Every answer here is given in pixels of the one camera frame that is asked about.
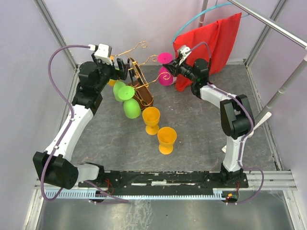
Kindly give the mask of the magenta wine glass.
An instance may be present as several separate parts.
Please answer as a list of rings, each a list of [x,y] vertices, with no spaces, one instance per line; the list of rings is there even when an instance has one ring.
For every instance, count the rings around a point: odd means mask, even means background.
[[[160,64],[168,64],[172,61],[172,59],[172,54],[164,52],[158,55],[157,61]],[[163,86],[169,86],[176,82],[176,77],[174,77],[164,66],[162,66],[158,72],[158,81]]]

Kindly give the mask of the green wine glass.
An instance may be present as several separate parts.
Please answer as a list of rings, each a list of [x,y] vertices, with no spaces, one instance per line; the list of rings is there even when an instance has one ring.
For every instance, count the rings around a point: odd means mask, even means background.
[[[124,82],[117,81],[113,86],[113,94],[118,102],[123,102],[133,98],[135,89]]]
[[[139,103],[134,98],[124,101],[123,109],[126,117],[129,119],[135,119],[141,114]]]

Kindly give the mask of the gold wine glass rack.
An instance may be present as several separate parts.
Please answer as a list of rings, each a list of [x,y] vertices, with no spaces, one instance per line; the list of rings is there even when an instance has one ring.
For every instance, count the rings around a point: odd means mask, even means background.
[[[119,57],[122,55],[126,55],[128,60],[126,64],[126,73],[129,74],[131,83],[128,84],[128,86],[131,86],[135,90],[135,94],[133,96],[133,99],[135,99],[141,110],[144,110],[147,107],[153,106],[154,103],[154,97],[152,93],[149,90],[149,85],[151,83],[154,83],[158,80],[158,77],[148,82],[141,66],[145,65],[150,59],[153,62],[157,62],[158,55],[151,55],[147,58],[147,60],[141,64],[139,64],[130,54],[129,52],[135,50],[138,46],[141,46],[141,48],[146,48],[148,46],[148,43],[146,41],[139,42],[134,48],[127,50],[123,53],[120,53],[118,55],[111,55],[111,59],[114,61],[115,57]]]

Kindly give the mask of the orange wine glass front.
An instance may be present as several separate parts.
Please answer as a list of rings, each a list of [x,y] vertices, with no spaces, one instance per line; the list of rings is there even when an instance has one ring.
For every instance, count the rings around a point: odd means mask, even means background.
[[[159,141],[159,151],[164,155],[170,154],[177,139],[176,131],[171,127],[163,127],[159,129],[157,138]]]

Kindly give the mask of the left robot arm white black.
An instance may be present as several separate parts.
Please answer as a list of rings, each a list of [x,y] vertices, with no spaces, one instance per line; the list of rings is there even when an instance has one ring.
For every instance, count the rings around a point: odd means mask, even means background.
[[[103,167],[93,163],[73,165],[74,148],[86,125],[95,115],[102,101],[101,92],[110,80],[125,80],[129,64],[117,58],[118,66],[101,60],[87,61],[80,65],[76,94],[71,111],[59,133],[44,152],[33,156],[36,173],[42,184],[71,189],[78,182],[89,180],[95,187],[105,184]]]

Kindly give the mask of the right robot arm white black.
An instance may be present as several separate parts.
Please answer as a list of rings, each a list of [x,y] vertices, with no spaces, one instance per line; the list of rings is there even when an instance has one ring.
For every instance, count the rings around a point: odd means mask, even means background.
[[[180,58],[176,58],[163,67],[174,77],[182,75],[190,80],[193,95],[220,109],[221,127],[227,136],[226,153],[220,172],[211,173],[209,180],[231,187],[243,176],[242,156],[255,121],[246,95],[230,94],[210,83],[211,62],[198,58],[190,66],[186,62],[180,64]]]

